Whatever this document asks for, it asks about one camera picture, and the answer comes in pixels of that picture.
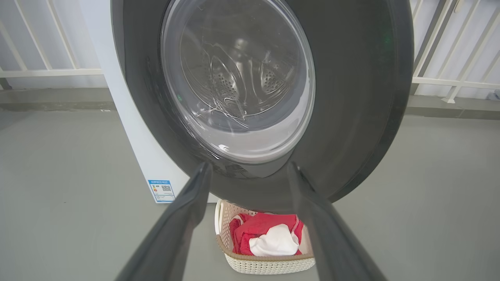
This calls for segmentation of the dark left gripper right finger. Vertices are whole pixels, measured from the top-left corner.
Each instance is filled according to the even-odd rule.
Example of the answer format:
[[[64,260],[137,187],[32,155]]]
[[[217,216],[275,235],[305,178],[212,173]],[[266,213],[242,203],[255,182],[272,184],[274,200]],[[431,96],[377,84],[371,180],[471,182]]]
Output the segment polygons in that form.
[[[387,281],[332,203],[295,162],[287,166],[293,211],[307,226],[320,281]]]

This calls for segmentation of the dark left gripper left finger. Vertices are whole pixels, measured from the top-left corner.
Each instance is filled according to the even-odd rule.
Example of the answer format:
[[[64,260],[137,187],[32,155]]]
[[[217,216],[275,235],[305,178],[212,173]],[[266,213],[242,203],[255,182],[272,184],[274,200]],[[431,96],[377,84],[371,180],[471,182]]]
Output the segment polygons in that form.
[[[115,281],[182,281],[194,229],[204,218],[213,168],[200,164]]]

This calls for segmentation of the red and white garment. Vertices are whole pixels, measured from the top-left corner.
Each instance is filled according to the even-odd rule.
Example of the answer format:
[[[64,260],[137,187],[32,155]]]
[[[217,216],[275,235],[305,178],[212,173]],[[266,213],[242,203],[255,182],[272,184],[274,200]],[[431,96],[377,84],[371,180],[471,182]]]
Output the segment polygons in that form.
[[[302,255],[304,226],[297,215],[240,213],[229,223],[232,251],[260,257]]]

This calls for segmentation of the dark round glass washer door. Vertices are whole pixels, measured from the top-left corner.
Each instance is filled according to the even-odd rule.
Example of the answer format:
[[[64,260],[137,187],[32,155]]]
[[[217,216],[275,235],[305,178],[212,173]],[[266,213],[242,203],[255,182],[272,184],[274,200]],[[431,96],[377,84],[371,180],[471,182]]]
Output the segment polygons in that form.
[[[414,62],[409,0],[176,0],[161,63],[209,202],[292,210],[295,162],[331,203],[377,167]]]

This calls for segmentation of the cream basket with brown rim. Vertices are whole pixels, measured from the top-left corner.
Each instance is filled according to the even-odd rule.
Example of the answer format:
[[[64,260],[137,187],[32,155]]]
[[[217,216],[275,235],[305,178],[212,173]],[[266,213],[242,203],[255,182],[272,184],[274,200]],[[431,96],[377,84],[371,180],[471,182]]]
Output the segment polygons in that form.
[[[255,215],[258,212],[241,208],[222,199],[216,203],[214,214],[216,241],[223,251],[227,263],[233,270],[244,274],[276,275],[308,270],[315,264],[311,240],[306,226],[304,226],[302,235],[301,250],[304,252],[302,255],[260,257],[233,253],[229,223],[234,216],[240,213]]]

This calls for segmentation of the white front-load washing machine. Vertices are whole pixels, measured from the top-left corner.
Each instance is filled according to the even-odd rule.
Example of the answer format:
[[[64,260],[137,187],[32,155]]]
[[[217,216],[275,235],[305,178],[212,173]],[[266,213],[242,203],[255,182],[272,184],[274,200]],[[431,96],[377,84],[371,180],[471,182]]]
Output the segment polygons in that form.
[[[176,199],[200,161],[189,147],[161,63],[161,30],[174,2],[79,0],[145,182],[169,180]]]

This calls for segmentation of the blue energy label sticker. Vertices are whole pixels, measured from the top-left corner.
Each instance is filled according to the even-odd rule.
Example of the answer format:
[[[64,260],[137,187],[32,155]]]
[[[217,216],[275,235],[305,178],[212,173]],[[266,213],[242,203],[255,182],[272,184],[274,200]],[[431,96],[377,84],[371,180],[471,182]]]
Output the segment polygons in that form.
[[[156,203],[172,203],[175,200],[169,180],[148,180],[148,185]]]

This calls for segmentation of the white metal railing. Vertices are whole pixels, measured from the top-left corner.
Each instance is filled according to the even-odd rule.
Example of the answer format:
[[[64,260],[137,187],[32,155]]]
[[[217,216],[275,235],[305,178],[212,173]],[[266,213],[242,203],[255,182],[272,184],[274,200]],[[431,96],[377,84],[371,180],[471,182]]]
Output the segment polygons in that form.
[[[412,95],[500,101],[500,0],[455,0],[436,51]]]
[[[0,0],[0,78],[100,75],[79,0]]]

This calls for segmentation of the grey steel post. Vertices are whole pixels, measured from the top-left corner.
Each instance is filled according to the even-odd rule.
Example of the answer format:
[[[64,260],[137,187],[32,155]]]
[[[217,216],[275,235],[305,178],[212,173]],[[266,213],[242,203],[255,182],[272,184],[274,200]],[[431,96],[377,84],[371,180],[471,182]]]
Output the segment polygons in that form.
[[[427,71],[454,3],[455,0],[416,0],[412,10],[416,31],[413,78],[422,78]]]

